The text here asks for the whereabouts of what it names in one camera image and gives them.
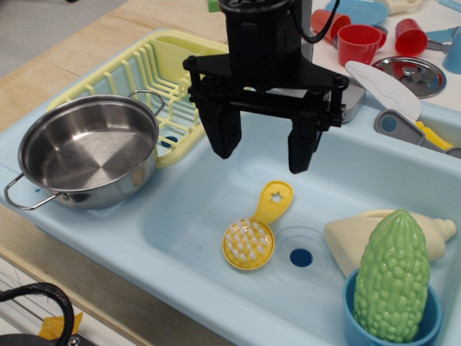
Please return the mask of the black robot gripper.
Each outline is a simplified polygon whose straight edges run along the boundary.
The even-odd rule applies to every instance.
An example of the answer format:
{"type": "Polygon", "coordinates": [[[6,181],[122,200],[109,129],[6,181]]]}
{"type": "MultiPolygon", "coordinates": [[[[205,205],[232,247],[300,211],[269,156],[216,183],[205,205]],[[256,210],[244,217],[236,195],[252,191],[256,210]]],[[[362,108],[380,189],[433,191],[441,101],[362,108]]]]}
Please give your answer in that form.
{"type": "Polygon", "coordinates": [[[191,100],[196,104],[213,151],[228,159],[241,140],[240,111],[292,119],[289,168],[308,170],[320,141],[318,128],[340,126],[343,91],[349,80],[312,63],[303,48],[326,30],[309,36],[301,1],[219,1],[225,15],[227,54],[191,56],[191,100]]]}

